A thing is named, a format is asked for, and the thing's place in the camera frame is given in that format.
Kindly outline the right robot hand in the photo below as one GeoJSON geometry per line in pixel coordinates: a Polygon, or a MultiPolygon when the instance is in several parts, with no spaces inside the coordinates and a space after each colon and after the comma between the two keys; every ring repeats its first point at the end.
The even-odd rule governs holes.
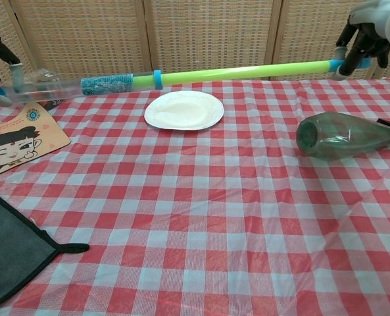
{"type": "Polygon", "coordinates": [[[349,77],[364,58],[377,59],[387,68],[390,53],[390,0],[369,0],[349,13],[347,23],[335,44],[335,58],[343,63],[332,75],[341,81],[349,77]]]}

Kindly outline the green and blue water pump toy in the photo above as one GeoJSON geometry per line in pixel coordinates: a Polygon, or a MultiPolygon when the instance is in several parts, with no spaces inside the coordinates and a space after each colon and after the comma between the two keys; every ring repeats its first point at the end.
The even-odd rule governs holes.
{"type": "Polygon", "coordinates": [[[154,70],[147,74],[114,74],[76,80],[29,83],[20,86],[0,86],[0,107],[93,95],[161,90],[166,86],[176,84],[293,76],[296,74],[325,74],[338,71],[344,63],[342,59],[330,59],[326,61],[244,66],[166,74],[162,73],[161,70],[154,70]]]}

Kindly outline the red white checkered tablecloth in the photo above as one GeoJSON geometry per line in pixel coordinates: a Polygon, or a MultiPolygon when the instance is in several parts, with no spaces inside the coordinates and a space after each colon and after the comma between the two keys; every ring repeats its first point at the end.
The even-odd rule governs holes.
{"type": "Polygon", "coordinates": [[[51,111],[70,137],[0,174],[0,196],[60,243],[0,316],[390,316],[390,147],[326,163],[297,125],[390,120],[390,79],[214,82],[224,116],[159,130],[158,91],[51,111]]]}

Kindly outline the clear plastic capsule box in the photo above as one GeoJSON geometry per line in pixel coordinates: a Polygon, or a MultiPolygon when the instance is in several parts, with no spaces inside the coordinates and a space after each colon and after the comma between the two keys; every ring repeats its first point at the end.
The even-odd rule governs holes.
{"type": "MultiPolygon", "coordinates": [[[[24,75],[25,84],[34,84],[40,82],[54,82],[59,81],[60,76],[55,72],[41,68],[32,72],[29,72],[24,75]]],[[[63,99],[49,100],[49,101],[38,101],[38,103],[45,108],[47,111],[50,111],[64,102],[63,99]]]]}

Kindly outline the cartoon face printed board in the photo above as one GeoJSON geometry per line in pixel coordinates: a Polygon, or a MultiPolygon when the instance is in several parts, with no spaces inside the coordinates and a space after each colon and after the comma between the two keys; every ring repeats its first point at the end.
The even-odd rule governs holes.
{"type": "Polygon", "coordinates": [[[65,147],[70,138],[38,103],[0,124],[0,174],[65,147]]]}

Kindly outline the dark grey cloth black trim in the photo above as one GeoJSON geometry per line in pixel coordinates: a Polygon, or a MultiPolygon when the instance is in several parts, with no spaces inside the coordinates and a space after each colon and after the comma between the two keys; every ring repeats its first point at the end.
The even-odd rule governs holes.
{"type": "Polygon", "coordinates": [[[0,305],[29,284],[56,256],[88,244],[59,244],[0,197],[0,305]]]}

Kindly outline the white paper plate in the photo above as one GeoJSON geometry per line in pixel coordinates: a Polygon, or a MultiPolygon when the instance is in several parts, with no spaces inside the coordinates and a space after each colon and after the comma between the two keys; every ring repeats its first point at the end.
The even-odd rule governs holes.
{"type": "Polygon", "coordinates": [[[167,130],[202,130],[224,116],[223,103],[213,95],[196,91],[166,93],[152,101],[144,112],[145,122],[167,130]]]}

